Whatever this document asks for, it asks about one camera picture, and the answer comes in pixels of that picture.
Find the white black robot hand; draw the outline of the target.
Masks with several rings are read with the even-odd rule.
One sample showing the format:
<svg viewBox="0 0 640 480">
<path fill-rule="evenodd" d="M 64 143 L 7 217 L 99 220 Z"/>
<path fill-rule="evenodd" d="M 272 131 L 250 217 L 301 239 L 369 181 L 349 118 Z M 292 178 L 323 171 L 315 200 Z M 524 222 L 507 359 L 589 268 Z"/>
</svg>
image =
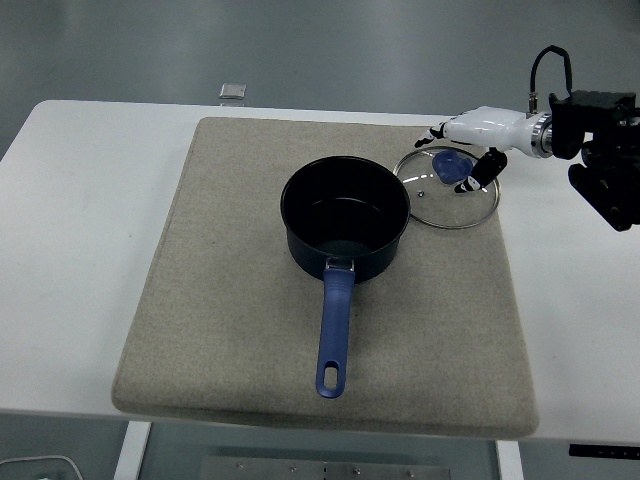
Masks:
<svg viewBox="0 0 640 480">
<path fill-rule="evenodd" d="M 467 193 L 489 185 L 506 168 L 506 151 L 516 149 L 532 158 L 548 158 L 547 139 L 551 116 L 546 113 L 526 114 L 488 106 L 463 112 L 430 127 L 416 141 L 421 148 L 434 140 L 449 140 L 463 145 L 487 147 L 471 173 L 454 191 Z"/>
</svg>

